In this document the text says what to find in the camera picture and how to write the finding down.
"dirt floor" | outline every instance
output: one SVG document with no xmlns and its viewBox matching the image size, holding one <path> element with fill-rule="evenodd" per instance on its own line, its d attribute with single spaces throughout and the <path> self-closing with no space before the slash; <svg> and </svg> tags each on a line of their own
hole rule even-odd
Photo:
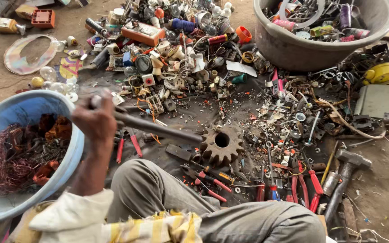
<svg viewBox="0 0 389 243">
<path fill-rule="evenodd" d="M 233 26 L 243 25 L 253 34 L 256 17 L 251 0 L 230 0 L 230 2 L 235 6 L 235 12 L 230 17 Z M 100 15 L 107 15 L 109 9 L 118 6 L 119 1 L 116 0 L 93 0 L 93 3 L 85 8 L 80 8 L 74 1 L 66 7 L 52 7 L 56 11 L 57 27 L 42 31 L 33 29 L 29 33 L 51 34 L 59 40 L 64 40 L 67 36 L 75 36 L 81 43 L 79 48 L 89 49 L 85 40 L 90 33 L 84 28 L 85 19 L 100 18 Z M 9 72 L 4 66 L 5 50 L 19 38 L 19 35 L 0 34 L 0 101 L 14 95 L 16 90 L 26 88 L 31 77 L 35 76 L 19 76 Z M 26 47 L 22 55 L 26 55 L 29 60 L 34 60 L 47 48 L 48 42 L 47 39 L 40 39 L 38 43 Z M 59 58 L 54 58 L 51 65 L 57 64 L 58 61 Z M 354 174 L 354 180 L 346 192 L 351 199 L 354 199 L 357 197 L 356 190 L 359 190 L 361 196 L 355 202 L 371 222 L 366 223 L 365 217 L 354 208 L 357 225 L 360 229 L 374 229 L 378 234 L 389 239 L 389 142 L 385 139 L 372 141 L 352 150 L 373 162 L 372 169 Z"/>
</svg>

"yellow bulb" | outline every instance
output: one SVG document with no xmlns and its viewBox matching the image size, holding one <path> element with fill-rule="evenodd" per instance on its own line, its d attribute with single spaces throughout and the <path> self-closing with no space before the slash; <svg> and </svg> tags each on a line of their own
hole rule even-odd
<svg viewBox="0 0 389 243">
<path fill-rule="evenodd" d="M 42 77 L 34 77 L 31 80 L 31 84 L 35 88 L 40 88 L 44 82 L 45 82 L 45 80 Z"/>
</svg>

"man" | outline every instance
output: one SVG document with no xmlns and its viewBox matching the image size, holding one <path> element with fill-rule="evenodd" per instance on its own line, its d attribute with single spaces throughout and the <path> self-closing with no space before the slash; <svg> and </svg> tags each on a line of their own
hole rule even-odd
<svg viewBox="0 0 389 243">
<path fill-rule="evenodd" d="M 43 232 L 40 242 L 112 242 L 100 228 L 106 213 L 108 224 L 135 219 L 117 227 L 118 236 L 113 241 L 122 242 L 133 234 L 127 228 L 135 228 L 136 223 L 154 225 L 154 220 L 163 217 L 171 220 L 172 216 L 165 214 L 170 210 L 184 211 L 178 220 L 185 222 L 172 219 L 172 225 L 167 224 L 167 230 L 159 233 L 151 226 L 150 240 L 160 242 L 163 234 L 169 234 L 170 241 L 181 242 L 190 242 L 189 237 L 196 242 L 223 243 L 326 242 L 324 227 L 305 207 L 291 202 L 250 202 L 220 210 L 218 200 L 209 198 L 208 202 L 148 160 L 123 163 L 113 177 L 111 190 L 104 190 L 117 128 L 114 106 L 106 94 L 99 109 L 88 107 L 89 100 L 81 101 L 72 114 L 74 124 L 91 142 L 88 156 L 71 189 L 31 221 L 31 229 Z M 136 221 L 159 212 L 163 217 Z M 140 227 L 136 234 L 151 230 L 148 227 Z"/>
</svg>

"gray plastic tub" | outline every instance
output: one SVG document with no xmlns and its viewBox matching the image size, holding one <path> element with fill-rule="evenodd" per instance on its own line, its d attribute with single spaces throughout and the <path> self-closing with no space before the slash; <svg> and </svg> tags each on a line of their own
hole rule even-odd
<svg viewBox="0 0 389 243">
<path fill-rule="evenodd" d="M 389 0 L 355 0 L 354 5 L 359 7 L 370 35 L 361 40 L 342 43 L 307 40 L 273 24 L 262 13 L 262 8 L 275 9 L 280 2 L 253 0 L 253 9 L 258 19 L 255 40 L 265 58 L 287 70 L 316 71 L 330 68 L 356 49 L 379 41 L 389 31 Z"/>
<path fill-rule="evenodd" d="M 37 124 L 41 114 L 70 117 L 74 104 L 65 96 L 50 90 L 23 92 L 0 102 L 0 131 L 11 123 L 23 126 Z M 73 124 L 67 152 L 51 179 L 36 193 L 12 193 L 0 196 L 0 221 L 13 218 L 52 195 L 73 174 L 84 150 L 84 134 Z"/>
</svg>

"hand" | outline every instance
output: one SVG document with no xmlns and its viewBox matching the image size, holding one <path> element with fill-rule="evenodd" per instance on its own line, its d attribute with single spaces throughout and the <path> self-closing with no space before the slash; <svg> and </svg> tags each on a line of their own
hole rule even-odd
<svg viewBox="0 0 389 243">
<path fill-rule="evenodd" d="M 89 109 L 90 102 L 91 97 L 79 101 L 72 114 L 74 124 L 91 142 L 113 144 L 117 124 L 113 115 L 115 106 L 112 95 L 103 92 L 101 107 L 94 110 Z"/>
</svg>

